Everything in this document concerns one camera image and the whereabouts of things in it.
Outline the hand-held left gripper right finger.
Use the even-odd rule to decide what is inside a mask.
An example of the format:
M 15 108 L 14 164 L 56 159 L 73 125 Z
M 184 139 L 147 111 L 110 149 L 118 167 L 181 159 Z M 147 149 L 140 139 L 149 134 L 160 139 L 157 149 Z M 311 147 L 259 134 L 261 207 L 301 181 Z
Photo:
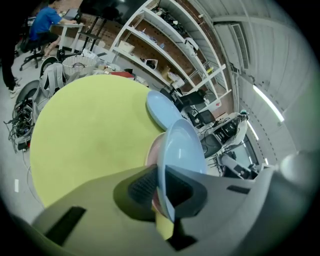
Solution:
M 281 172 L 266 169 L 242 180 L 168 169 L 204 185 L 207 201 L 196 216 L 180 221 L 186 235 L 177 241 L 192 244 L 168 249 L 167 256 L 261 256 L 282 242 Z

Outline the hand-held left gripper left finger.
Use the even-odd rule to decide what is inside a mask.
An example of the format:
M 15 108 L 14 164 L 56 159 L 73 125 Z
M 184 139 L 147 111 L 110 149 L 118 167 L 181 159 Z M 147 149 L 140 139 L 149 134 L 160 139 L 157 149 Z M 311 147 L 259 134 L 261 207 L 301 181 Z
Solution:
M 47 207 L 32 226 L 58 245 L 53 255 L 173 256 L 156 230 L 151 203 L 141 206 L 129 185 L 157 170 L 142 166 L 90 180 Z

